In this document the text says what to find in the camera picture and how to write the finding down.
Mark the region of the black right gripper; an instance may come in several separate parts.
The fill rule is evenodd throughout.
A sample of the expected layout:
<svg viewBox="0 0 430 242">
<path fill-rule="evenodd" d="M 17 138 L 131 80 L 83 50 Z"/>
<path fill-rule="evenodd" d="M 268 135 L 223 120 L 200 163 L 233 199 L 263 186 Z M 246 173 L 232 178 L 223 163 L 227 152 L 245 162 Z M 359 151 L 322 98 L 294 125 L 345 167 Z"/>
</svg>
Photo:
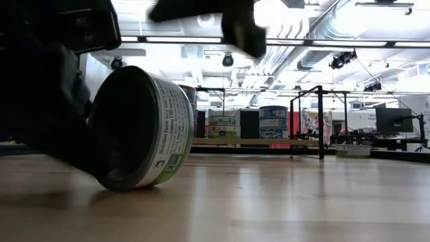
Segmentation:
<svg viewBox="0 0 430 242">
<path fill-rule="evenodd" d="M 266 29 L 255 23 L 254 0 L 158 0 L 148 18 L 165 22 L 222 11 L 225 42 L 261 58 L 266 53 Z"/>
</svg>

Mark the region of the colourful poster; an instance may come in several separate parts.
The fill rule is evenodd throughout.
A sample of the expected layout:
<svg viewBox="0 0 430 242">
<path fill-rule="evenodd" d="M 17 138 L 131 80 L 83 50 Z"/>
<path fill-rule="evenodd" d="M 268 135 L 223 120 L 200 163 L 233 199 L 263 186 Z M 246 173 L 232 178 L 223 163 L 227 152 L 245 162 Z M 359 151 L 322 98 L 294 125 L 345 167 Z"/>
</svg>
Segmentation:
<svg viewBox="0 0 430 242">
<path fill-rule="evenodd" d="M 317 111 L 302 111 L 301 114 L 302 121 L 302 130 L 304 132 L 308 132 L 311 130 L 313 132 L 319 132 L 319 123 L 318 123 L 318 112 Z M 332 122 L 333 116 L 332 111 L 323 112 L 323 133 L 325 136 L 330 136 L 332 134 Z"/>
</svg>

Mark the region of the white hanging cloth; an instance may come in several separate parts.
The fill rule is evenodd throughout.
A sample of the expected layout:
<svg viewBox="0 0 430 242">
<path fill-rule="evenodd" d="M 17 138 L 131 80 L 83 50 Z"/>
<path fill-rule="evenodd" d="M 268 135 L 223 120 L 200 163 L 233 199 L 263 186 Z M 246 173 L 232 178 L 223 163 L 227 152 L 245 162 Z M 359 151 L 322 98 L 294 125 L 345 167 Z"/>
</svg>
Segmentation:
<svg viewBox="0 0 430 242">
<path fill-rule="evenodd" d="M 235 117 L 240 118 L 240 112 L 241 110 L 215 110 L 215 109 L 208 109 L 208 115 L 209 116 L 229 116 L 229 117 Z"/>
</svg>

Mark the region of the black partition panel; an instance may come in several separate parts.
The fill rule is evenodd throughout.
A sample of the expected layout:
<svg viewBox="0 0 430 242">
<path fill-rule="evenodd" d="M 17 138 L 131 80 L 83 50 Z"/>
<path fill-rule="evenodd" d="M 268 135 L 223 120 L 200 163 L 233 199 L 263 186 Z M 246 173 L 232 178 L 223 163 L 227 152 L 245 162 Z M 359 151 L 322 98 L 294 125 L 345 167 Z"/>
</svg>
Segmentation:
<svg viewBox="0 0 430 242">
<path fill-rule="evenodd" d="M 240 112 L 241 138 L 259 138 L 259 111 L 241 110 Z"/>
<path fill-rule="evenodd" d="M 206 112 L 199 111 L 198 119 L 197 119 L 197 130 L 196 130 L 197 138 L 204 138 L 206 136 L 205 127 L 206 127 Z"/>
</svg>

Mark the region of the black computer monitor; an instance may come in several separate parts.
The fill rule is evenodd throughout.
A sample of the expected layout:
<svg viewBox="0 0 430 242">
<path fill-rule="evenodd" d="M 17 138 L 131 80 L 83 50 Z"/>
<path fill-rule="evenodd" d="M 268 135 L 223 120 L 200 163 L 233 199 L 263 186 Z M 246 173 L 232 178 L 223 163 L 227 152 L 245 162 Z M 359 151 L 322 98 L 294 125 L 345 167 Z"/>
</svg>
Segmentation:
<svg viewBox="0 0 430 242">
<path fill-rule="evenodd" d="M 378 132 L 412 132 L 412 110 L 407 108 L 376 108 Z"/>
</svg>

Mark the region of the black aluminium table frame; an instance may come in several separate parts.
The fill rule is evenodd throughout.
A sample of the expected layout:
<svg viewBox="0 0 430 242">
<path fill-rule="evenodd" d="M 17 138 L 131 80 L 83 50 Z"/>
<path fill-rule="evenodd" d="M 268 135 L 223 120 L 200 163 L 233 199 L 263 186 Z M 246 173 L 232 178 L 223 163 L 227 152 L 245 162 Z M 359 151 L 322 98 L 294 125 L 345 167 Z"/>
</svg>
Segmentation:
<svg viewBox="0 0 430 242">
<path fill-rule="evenodd" d="M 233 155 L 316 155 L 318 149 L 269 149 L 261 147 L 228 148 L 228 147 L 192 147 L 190 153 L 233 154 Z M 370 157 L 375 159 L 407 161 L 430 164 L 430 153 L 415 153 L 404 151 L 370 151 Z"/>
</svg>

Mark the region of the black background table frame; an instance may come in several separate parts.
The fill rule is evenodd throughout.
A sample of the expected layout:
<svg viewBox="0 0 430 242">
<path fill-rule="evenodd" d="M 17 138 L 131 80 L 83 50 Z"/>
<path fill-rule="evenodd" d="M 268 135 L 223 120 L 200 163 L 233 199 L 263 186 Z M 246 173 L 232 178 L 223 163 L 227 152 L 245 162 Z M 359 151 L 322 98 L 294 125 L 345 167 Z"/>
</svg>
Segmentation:
<svg viewBox="0 0 430 242">
<path fill-rule="evenodd" d="M 349 136 L 350 131 L 349 131 L 349 127 L 348 127 L 348 114 L 347 114 L 347 95 L 350 94 L 350 91 L 335 91 L 333 89 L 330 90 L 323 90 L 322 91 L 324 94 L 332 94 L 334 95 L 337 99 L 339 99 L 340 101 L 343 102 L 343 113 L 344 113 L 344 135 L 345 136 Z"/>
<path fill-rule="evenodd" d="M 197 92 L 203 91 L 203 92 L 206 92 L 206 93 L 208 93 L 210 91 L 214 92 L 221 99 L 221 101 L 222 101 L 222 112 L 225 111 L 225 97 L 226 97 L 226 90 L 225 90 L 225 88 L 197 87 L 196 91 Z"/>
</svg>

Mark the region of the silver ventilation duct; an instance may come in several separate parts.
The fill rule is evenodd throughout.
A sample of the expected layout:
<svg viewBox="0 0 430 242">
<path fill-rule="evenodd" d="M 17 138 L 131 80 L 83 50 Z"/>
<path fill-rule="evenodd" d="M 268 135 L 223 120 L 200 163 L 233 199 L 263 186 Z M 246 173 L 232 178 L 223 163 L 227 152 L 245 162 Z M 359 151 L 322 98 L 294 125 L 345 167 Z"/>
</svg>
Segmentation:
<svg viewBox="0 0 430 242">
<path fill-rule="evenodd" d="M 286 1 L 260 0 L 255 4 L 255 22 L 268 29 L 270 38 L 352 40 L 367 29 L 358 23 L 362 14 L 355 3 L 361 0 L 328 0 L 329 7 L 314 22 L 305 15 L 305 9 L 289 7 Z M 269 46 L 248 71 L 232 72 L 230 84 L 253 88 L 257 81 L 274 81 L 288 73 L 310 71 L 331 53 L 311 47 Z"/>
</svg>

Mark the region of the long ceiling light strip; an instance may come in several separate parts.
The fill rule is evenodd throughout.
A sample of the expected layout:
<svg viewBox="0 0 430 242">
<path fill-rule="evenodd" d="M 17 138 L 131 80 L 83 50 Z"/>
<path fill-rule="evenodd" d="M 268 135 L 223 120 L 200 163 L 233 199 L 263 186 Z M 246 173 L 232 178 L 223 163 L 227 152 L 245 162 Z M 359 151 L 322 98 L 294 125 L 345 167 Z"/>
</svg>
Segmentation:
<svg viewBox="0 0 430 242">
<path fill-rule="evenodd" d="M 125 43 L 150 44 L 228 44 L 221 37 L 187 37 L 187 36 L 122 36 Z M 430 41 L 400 41 L 400 40 L 313 40 L 290 38 L 267 38 L 268 46 L 300 46 L 322 48 L 430 48 Z"/>
</svg>

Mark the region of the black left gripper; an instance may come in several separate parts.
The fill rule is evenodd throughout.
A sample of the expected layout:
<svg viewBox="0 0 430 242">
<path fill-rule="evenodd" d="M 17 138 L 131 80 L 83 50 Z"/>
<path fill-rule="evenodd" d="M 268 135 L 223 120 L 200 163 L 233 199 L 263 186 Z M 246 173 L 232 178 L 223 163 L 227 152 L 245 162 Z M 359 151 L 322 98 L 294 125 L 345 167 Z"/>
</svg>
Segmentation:
<svg viewBox="0 0 430 242">
<path fill-rule="evenodd" d="M 60 70 L 54 72 L 52 113 L 46 139 L 47 155 L 94 176 L 109 173 L 105 147 L 87 119 L 93 106 L 90 91 L 82 80 L 82 54 L 119 47 L 118 16 L 112 0 L 50 0 L 46 19 L 46 41 L 55 50 Z"/>
</svg>

